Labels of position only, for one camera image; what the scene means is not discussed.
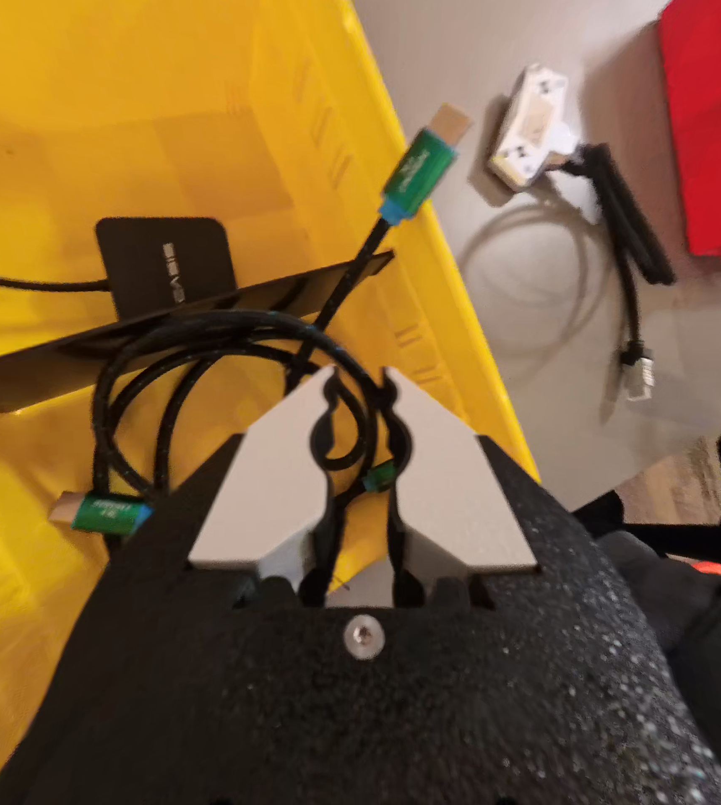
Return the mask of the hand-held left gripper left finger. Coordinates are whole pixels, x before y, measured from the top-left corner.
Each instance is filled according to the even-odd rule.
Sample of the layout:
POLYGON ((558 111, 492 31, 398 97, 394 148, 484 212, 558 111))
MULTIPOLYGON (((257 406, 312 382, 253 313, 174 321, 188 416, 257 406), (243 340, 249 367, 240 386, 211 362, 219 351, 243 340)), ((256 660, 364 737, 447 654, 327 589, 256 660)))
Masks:
POLYGON ((312 439, 325 419, 335 368, 306 383, 257 419, 239 442, 188 555, 195 569, 244 571, 299 585, 315 566, 312 532, 324 519, 331 479, 312 439))

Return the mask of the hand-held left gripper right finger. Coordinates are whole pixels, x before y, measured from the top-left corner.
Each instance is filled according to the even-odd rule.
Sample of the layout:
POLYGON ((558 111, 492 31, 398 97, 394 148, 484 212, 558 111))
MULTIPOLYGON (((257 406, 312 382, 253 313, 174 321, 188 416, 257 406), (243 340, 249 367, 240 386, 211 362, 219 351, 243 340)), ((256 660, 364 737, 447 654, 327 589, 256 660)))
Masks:
POLYGON ((488 459, 489 443, 393 367, 382 405, 396 468, 392 564, 420 583, 519 574, 538 562, 488 459))

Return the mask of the black adapter hub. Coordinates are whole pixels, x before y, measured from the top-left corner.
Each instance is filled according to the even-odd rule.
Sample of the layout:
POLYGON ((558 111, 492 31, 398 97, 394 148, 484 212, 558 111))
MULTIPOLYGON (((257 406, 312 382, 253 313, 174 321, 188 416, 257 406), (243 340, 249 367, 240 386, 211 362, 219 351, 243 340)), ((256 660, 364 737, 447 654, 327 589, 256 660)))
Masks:
POLYGON ((118 319, 147 316, 237 291, 225 227, 209 217, 110 216, 94 227, 106 277, 46 282, 0 277, 0 289, 106 293, 118 319))

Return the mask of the large yellow storage bin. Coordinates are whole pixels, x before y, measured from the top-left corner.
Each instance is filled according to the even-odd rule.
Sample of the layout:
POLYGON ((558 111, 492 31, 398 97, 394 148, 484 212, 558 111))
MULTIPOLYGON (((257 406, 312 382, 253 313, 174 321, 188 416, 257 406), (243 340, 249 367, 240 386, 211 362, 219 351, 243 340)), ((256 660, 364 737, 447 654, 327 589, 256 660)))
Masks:
MULTIPOLYGON (((103 276, 107 216, 224 225, 239 286, 343 262, 406 148, 351 2, 0 2, 0 275, 103 276)), ((393 366, 536 464, 430 203, 386 238, 329 334, 393 366)), ((107 325, 108 294, 0 289, 0 356, 107 325)), ((51 524, 90 487, 91 390, 0 413, 0 768, 28 728, 107 561, 51 524)), ((184 481, 281 397, 281 369, 227 357, 173 438, 184 481)))

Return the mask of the red storage bin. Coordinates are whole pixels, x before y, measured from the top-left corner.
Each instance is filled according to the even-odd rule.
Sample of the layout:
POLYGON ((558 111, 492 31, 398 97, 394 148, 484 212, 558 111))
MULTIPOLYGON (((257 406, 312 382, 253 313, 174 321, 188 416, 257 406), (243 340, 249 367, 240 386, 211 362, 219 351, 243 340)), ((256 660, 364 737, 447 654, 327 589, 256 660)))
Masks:
POLYGON ((721 1, 673 1, 657 36, 690 253, 721 260, 721 1))

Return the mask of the black bin divider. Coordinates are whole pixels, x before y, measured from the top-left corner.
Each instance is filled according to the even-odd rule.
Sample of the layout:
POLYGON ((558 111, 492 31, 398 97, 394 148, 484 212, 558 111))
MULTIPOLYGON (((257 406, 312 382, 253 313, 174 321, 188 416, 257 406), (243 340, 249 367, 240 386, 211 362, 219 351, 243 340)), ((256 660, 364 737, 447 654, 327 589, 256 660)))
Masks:
POLYGON ((350 265, 347 261, 239 288, 0 355, 0 414, 92 386, 106 362, 130 340, 175 318, 231 309, 287 312, 300 318, 318 314, 350 265))

